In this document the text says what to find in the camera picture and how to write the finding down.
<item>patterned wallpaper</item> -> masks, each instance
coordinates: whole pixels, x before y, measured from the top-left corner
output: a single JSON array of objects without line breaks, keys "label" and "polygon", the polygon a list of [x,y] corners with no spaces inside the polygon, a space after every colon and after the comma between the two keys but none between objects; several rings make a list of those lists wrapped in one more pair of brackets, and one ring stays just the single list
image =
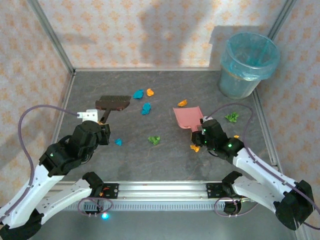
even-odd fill
[{"label": "patterned wallpaper", "polygon": [[[275,43],[280,66],[259,85],[269,127],[286,175],[312,186],[320,205],[320,20],[319,0],[297,1]],[[309,223],[320,227],[313,213]]]},{"label": "patterned wallpaper", "polygon": [[285,0],[40,0],[75,68],[220,69],[235,32],[267,35]]},{"label": "patterned wallpaper", "polygon": [[[18,140],[20,115],[38,104],[57,105],[70,78],[36,15],[25,0],[0,1],[0,206],[30,174]],[[38,163],[57,122],[56,112],[38,109],[22,123],[23,140]]]}]

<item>green crumpled paper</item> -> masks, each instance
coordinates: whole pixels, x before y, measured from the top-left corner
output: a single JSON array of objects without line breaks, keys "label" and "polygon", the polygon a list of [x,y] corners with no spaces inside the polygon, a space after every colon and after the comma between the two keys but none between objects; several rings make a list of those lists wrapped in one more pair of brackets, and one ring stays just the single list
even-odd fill
[{"label": "green crumpled paper", "polygon": [[153,143],[153,145],[157,145],[160,141],[160,137],[159,136],[150,136],[150,137],[148,137],[148,140],[150,143]]},{"label": "green crumpled paper", "polygon": [[230,122],[233,122],[233,123],[237,122],[238,117],[239,117],[239,114],[235,111],[230,115],[225,116],[226,119],[228,119]]}]

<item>trash can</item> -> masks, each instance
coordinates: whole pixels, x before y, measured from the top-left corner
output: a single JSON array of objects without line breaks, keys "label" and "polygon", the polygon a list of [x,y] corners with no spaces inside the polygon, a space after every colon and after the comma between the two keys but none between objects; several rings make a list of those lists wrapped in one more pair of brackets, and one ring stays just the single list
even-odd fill
[{"label": "trash can", "polygon": [[280,52],[266,36],[243,32],[233,35],[221,56],[219,90],[231,99],[249,96],[261,80],[270,78],[280,61]]}]

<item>brush bristles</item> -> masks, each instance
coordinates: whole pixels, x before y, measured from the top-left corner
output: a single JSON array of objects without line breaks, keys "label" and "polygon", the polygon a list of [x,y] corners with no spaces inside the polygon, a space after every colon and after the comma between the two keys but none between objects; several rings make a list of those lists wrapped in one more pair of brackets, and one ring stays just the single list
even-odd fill
[{"label": "brush bristles", "polygon": [[100,101],[108,101],[108,102],[128,102],[130,101],[131,96],[125,95],[105,95],[100,97]]}]

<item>paper scrap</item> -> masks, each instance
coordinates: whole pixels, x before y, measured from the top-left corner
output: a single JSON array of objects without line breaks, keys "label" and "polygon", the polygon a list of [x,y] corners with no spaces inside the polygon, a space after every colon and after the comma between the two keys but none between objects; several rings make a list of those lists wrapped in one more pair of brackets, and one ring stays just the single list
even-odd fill
[{"label": "paper scrap", "polygon": [[150,136],[150,137],[148,137],[148,141],[150,143],[152,143],[153,145],[157,145],[160,141],[160,137],[159,136]]},{"label": "paper scrap", "polygon": [[225,116],[226,119],[228,119],[230,122],[233,122],[233,123],[237,122],[238,117],[239,117],[239,114],[235,111],[230,115]]},{"label": "paper scrap", "polygon": [[148,97],[151,97],[151,96],[153,96],[155,93],[154,93],[154,91],[151,90],[151,88],[148,88],[148,89],[146,90],[146,94],[148,95]]},{"label": "paper scrap", "polygon": [[116,139],[114,143],[117,144],[118,146],[122,146],[122,140],[120,138]]},{"label": "paper scrap", "polygon": [[151,104],[149,102],[146,102],[145,104],[143,104],[141,114],[142,115],[149,114],[150,109],[151,109]]},{"label": "paper scrap", "polygon": [[196,145],[190,145],[190,148],[193,149],[196,153],[199,152],[200,147]]},{"label": "paper scrap", "polygon": [[185,99],[185,100],[178,103],[178,107],[184,107],[187,104],[188,104],[188,101],[187,101],[187,99]]},{"label": "paper scrap", "polygon": [[138,91],[136,91],[133,94],[133,98],[134,99],[142,99],[143,96],[144,96],[144,90],[143,89],[139,89]]}]

